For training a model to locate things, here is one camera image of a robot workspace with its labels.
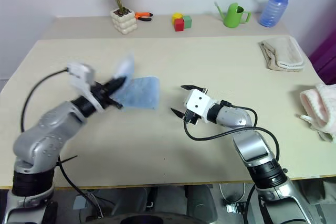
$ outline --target white flower pot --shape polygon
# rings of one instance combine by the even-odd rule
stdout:
[[[120,17],[119,15],[114,13],[117,10],[118,9],[115,9],[110,12],[116,30],[124,35],[129,34],[131,31],[134,31],[138,27],[134,11],[130,10],[130,13],[127,13],[126,15]]]

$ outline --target blue towel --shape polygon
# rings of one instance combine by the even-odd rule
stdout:
[[[156,109],[160,99],[160,81],[153,76],[133,79],[112,98],[124,107]]]
[[[160,81],[149,76],[133,79],[134,55],[129,55],[120,64],[115,78],[126,77],[123,86],[111,98],[124,107],[156,109],[160,99]]]

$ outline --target pliers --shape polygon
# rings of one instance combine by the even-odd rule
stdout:
[[[144,17],[152,17],[152,13],[135,13],[135,18],[141,21],[151,21],[152,18],[144,18]]]

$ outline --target pink towel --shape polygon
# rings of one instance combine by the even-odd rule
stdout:
[[[325,141],[336,142],[336,84],[318,84],[316,89],[300,93],[308,115],[300,118],[309,122]]]

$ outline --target table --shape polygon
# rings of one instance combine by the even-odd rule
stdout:
[[[268,30],[258,26],[253,17],[247,26],[235,31],[214,17],[195,16],[193,28],[176,33],[171,24],[164,23],[169,21],[167,16],[155,18],[156,25],[139,23],[139,29],[130,36],[118,34],[104,17],[56,20],[0,94],[0,188],[12,185],[12,145],[19,136],[20,112],[32,86],[69,61],[93,66],[97,81],[107,81],[120,57],[130,50],[135,54],[135,77],[160,78],[159,108],[109,108],[89,118],[61,152],[62,158],[78,155],[64,164],[76,185],[111,188],[250,181],[229,136],[195,142],[185,135],[182,121],[170,111],[170,107],[183,110],[188,94],[180,88],[183,84],[207,87],[208,95],[215,99],[254,108],[259,115],[258,125],[278,138],[280,163],[289,170],[289,177],[336,174],[336,145],[321,141],[297,117],[304,113],[299,93],[321,82],[309,60],[303,72],[272,71],[266,68],[257,44],[286,34],[282,24]],[[48,80],[31,99],[26,128],[47,110],[76,96],[66,74]],[[224,128],[199,122],[197,127],[190,125],[189,130],[196,136],[209,136]],[[272,140],[265,138],[274,150]],[[57,168],[54,181],[57,188],[69,186]]]

